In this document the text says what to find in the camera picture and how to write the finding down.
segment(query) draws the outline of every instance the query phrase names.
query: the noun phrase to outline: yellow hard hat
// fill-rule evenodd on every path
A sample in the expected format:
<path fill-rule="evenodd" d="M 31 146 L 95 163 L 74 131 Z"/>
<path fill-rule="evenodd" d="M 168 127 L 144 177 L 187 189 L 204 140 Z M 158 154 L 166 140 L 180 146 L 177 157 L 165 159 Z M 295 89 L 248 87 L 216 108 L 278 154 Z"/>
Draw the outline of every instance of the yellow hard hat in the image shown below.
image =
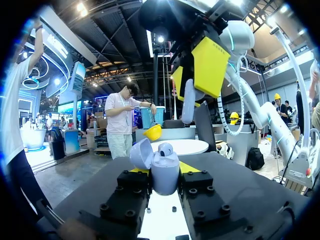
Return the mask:
<path fill-rule="evenodd" d="M 234 111 L 234 112 L 231 113 L 230 118 L 231 119 L 239 119 L 239 114 Z"/>
<path fill-rule="evenodd" d="M 281 99 L 279 93 L 276 93 L 276 94 L 274 95 L 274 100 L 277 100 L 277 99 Z"/>
<path fill-rule="evenodd" d="M 149 140 L 155 141 L 159 139 L 162 135 L 162 128 L 160 124 L 154 125 L 153 127 L 150 127 L 147 131 L 143 133 L 144 136 L 146 136 Z"/>
<path fill-rule="evenodd" d="M 239 114 L 237 112 L 232 112 L 230 115 L 230 124 L 235 125 L 239 120 Z"/>

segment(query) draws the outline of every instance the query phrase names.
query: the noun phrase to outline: lanyard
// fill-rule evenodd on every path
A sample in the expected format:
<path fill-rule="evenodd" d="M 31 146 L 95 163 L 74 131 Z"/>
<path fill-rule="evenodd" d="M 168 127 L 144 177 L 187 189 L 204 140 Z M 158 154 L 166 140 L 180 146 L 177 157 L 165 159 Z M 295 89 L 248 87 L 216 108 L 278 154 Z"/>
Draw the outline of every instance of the lanyard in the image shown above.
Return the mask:
<path fill-rule="evenodd" d="M 120 99 L 121 99 L 121 102 L 122 102 L 123 106 L 124 106 L 124 107 L 127 106 L 128 103 L 129 103 L 129 101 L 124 102 L 123 97 L 121 96 L 120 93 L 119 93 L 119 95 L 120 95 Z M 128 123 L 128 113 L 125 114 L 125 121 L 126 121 L 126 125 L 129 126 L 129 123 Z"/>

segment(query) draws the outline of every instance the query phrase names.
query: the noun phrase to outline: pink t-shirt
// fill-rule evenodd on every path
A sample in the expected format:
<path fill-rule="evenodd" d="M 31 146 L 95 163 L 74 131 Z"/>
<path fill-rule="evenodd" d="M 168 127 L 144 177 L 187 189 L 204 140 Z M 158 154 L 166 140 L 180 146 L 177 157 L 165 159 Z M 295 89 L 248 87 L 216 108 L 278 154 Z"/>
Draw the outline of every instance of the pink t-shirt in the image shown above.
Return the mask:
<path fill-rule="evenodd" d="M 124 99 L 120 93 L 111 93 L 105 101 L 104 111 L 125 106 L 138 107 L 140 101 L 130 97 Z M 122 111 L 116 116 L 107 116 L 106 132 L 109 134 L 132 134 L 132 111 Z"/>

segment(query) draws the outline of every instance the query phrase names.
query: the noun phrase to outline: black backpack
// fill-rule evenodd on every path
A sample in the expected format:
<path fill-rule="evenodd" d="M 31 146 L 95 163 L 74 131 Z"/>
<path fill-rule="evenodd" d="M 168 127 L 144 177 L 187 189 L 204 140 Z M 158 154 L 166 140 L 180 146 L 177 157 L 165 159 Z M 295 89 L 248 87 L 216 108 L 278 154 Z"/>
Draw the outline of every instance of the black backpack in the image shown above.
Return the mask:
<path fill-rule="evenodd" d="M 248 152 L 245 166 L 251 170 L 258 170 L 265 165 L 264 156 L 257 147 L 252 147 Z"/>

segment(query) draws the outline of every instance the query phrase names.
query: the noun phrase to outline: black hair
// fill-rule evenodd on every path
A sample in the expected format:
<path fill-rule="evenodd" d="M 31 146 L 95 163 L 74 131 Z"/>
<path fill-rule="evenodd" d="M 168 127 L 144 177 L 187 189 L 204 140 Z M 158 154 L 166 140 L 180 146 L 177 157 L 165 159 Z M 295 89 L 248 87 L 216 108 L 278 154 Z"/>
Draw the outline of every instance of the black hair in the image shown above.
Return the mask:
<path fill-rule="evenodd" d="M 137 96 L 138 95 L 138 87 L 136 84 L 134 84 L 133 82 L 127 82 L 126 84 L 124 84 L 128 89 L 131 90 L 131 93 L 133 96 Z"/>

